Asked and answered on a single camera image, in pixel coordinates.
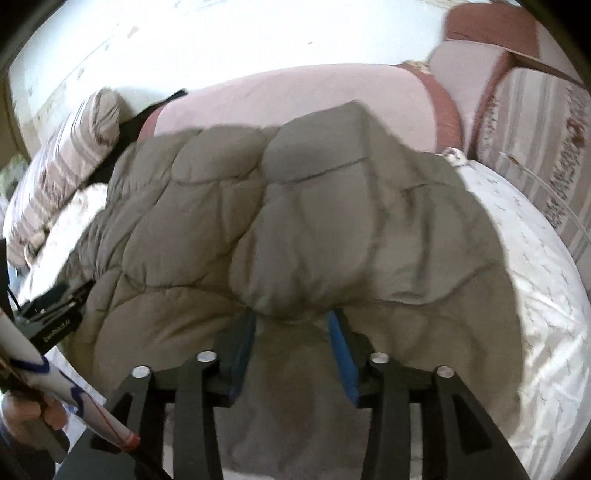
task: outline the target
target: handle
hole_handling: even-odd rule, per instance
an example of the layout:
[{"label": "handle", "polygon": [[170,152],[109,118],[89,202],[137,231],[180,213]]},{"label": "handle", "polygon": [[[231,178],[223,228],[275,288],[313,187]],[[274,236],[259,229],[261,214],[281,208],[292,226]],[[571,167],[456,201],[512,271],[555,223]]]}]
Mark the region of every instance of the handle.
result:
[{"label": "handle", "polygon": [[34,438],[32,447],[48,451],[55,463],[62,463],[66,459],[68,451],[60,441],[60,437],[64,436],[61,430],[52,429],[42,419],[26,421],[25,425]]}]

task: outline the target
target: bedding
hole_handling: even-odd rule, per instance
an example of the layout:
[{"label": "bedding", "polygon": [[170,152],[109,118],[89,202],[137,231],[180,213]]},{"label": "bedding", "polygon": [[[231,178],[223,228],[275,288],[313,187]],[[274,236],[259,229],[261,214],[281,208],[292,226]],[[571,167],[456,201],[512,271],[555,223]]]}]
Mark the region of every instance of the bedding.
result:
[{"label": "bedding", "polygon": [[540,210],[567,246],[591,292],[589,93],[566,80],[512,70],[495,90],[478,160]]},{"label": "bedding", "polygon": [[525,8],[495,4],[464,4],[449,12],[445,36],[494,44],[535,59],[567,80],[581,78],[550,32]]},{"label": "bedding", "polygon": [[27,265],[46,238],[45,227],[113,149],[119,135],[115,92],[86,99],[35,155],[10,200],[2,233],[8,262]]},{"label": "bedding", "polygon": [[[519,388],[521,418],[509,441],[532,480],[549,480],[564,463],[591,420],[591,405],[589,400],[585,400],[591,398],[587,321],[591,307],[578,279],[576,266],[563,243],[527,198],[487,167],[466,161],[457,154],[447,158],[457,167],[456,171],[466,188],[486,208],[505,251],[506,268],[517,297],[524,346],[524,378]],[[90,201],[89,210],[102,208],[106,201],[104,189],[97,198],[97,202]],[[49,286],[43,275],[44,269],[51,267],[48,278],[54,278],[59,269],[53,262],[43,263],[43,258],[56,255],[65,260],[70,253],[72,244],[60,251],[64,243],[54,242],[52,236],[77,241],[81,233],[77,223],[56,223],[44,247],[51,245],[56,250],[52,250],[51,255],[41,252],[40,269],[31,276],[29,292],[41,292]],[[21,292],[21,300],[30,298],[31,294],[28,296]],[[48,355],[64,372],[82,381],[57,349]],[[85,385],[96,400],[104,400],[87,383]],[[336,387],[335,395],[340,394]],[[418,412],[415,409],[413,413],[416,424]],[[169,421],[165,431],[164,456],[164,464],[170,473],[171,425]],[[67,427],[72,444],[82,431],[82,424],[72,416]],[[413,432],[414,438],[417,438],[416,431]],[[420,442],[415,440],[413,472],[416,475],[413,478],[419,478],[420,456]],[[231,464],[225,467],[225,478],[271,478],[236,473],[232,471]]]},{"label": "bedding", "polygon": [[475,157],[482,118],[497,84],[516,66],[515,57],[495,45],[449,40],[432,53],[429,68],[456,104],[463,131],[462,150],[469,158]]},{"label": "bedding", "polygon": [[363,103],[415,150],[461,147],[457,108],[431,75],[409,66],[364,64],[277,70],[191,92],[156,110],[139,140],[228,123],[282,125],[352,100]]},{"label": "bedding", "polygon": [[245,391],[216,412],[235,472],[359,477],[369,414],[342,393],[334,305],[405,364],[453,365],[505,434],[518,426],[523,347],[493,224],[441,157],[357,103],[128,149],[59,278],[96,280],[64,352],[104,395],[136,365],[211,347],[245,305],[258,312]]}]

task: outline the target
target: patterned fabric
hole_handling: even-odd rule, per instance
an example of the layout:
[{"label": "patterned fabric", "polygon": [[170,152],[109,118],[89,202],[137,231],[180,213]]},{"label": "patterned fabric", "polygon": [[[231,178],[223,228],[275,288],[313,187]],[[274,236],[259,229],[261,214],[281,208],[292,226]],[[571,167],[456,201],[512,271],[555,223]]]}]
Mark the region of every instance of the patterned fabric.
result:
[{"label": "patterned fabric", "polygon": [[521,319],[521,408],[509,444],[532,480],[551,480],[591,421],[591,305],[563,242],[523,194],[475,161],[457,172],[496,226]]},{"label": "patterned fabric", "polygon": [[509,180],[568,247],[591,293],[591,99],[552,75],[514,69],[496,88],[478,160]]},{"label": "patterned fabric", "polygon": [[113,149],[119,137],[115,92],[86,99],[37,153],[11,199],[3,235],[8,262],[31,261],[45,241],[48,223]]}]

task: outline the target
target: blanket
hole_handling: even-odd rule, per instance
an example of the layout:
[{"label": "blanket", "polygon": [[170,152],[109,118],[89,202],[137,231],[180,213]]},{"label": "blanket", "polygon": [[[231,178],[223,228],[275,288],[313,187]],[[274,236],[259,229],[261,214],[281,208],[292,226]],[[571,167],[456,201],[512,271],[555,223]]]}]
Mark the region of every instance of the blanket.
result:
[{"label": "blanket", "polygon": [[231,471],[359,478],[369,413],[338,380],[335,306],[403,364],[453,367],[505,435],[519,418],[519,318],[486,211],[446,160],[357,103],[130,146],[60,279],[96,281],[64,351],[104,395],[257,312],[243,394],[216,412]]}]

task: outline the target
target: white bed sheet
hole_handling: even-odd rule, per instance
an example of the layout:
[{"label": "white bed sheet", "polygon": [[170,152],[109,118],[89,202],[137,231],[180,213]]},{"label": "white bed sheet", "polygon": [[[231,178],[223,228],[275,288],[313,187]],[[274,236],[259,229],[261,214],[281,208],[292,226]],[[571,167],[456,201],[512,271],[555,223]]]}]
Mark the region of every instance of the white bed sheet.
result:
[{"label": "white bed sheet", "polygon": [[[496,225],[515,287],[525,359],[519,390],[522,414],[509,442],[532,480],[550,480],[591,421],[591,402],[584,395],[590,387],[591,305],[570,254],[544,216],[487,167],[461,157],[452,162]],[[52,229],[21,289],[20,300],[53,285],[105,199],[106,186],[93,186],[76,195]],[[57,349],[48,356],[90,388]],[[90,393],[103,400],[96,391]],[[82,431],[82,425],[73,418],[68,426],[70,439],[75,441]],[[170,447],[165,448],[165,463],[167,458],[170,460]],[[226,472],[225,478],[254,477]]]}]

